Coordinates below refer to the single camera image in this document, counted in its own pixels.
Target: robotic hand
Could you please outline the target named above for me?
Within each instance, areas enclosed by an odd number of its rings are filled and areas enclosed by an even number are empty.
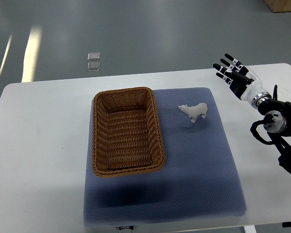
[[[220,61],[227,67],[213,64],[213,67],[219,71],[216,75],[229,85],[231,91],[240,100],[247,101],[264,116],[263,120],[252,124],[250,131],[258,141],[277,147],[281,154],[278,159],[279,165],[291,174],[291,145],[282,138],[291,136],[291,103],[277,100],[277,85],[274,87],[272,98],[250,68],[228,54],[225,54],[225,57],[230,62],[224,59]],[[258,125],[264,126],[271,141],[266,141],[259,135]]]

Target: white toy bear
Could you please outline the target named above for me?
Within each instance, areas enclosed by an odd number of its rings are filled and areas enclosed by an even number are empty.
[[[181,111],[188,114],[189,118],[192,118],[191,119],[192,123],[196,122],[196,118],[199,115],[202,115],[202,118],[205,118],[207,115],[207,110],[208,110],[207,104],[205,104],[205,103],[200,103],[200,104],[198,104],[196,106],[192,106],[192,107],[189,107],[186,104],[186,105],[178,106],[178,108],[181,109]]]

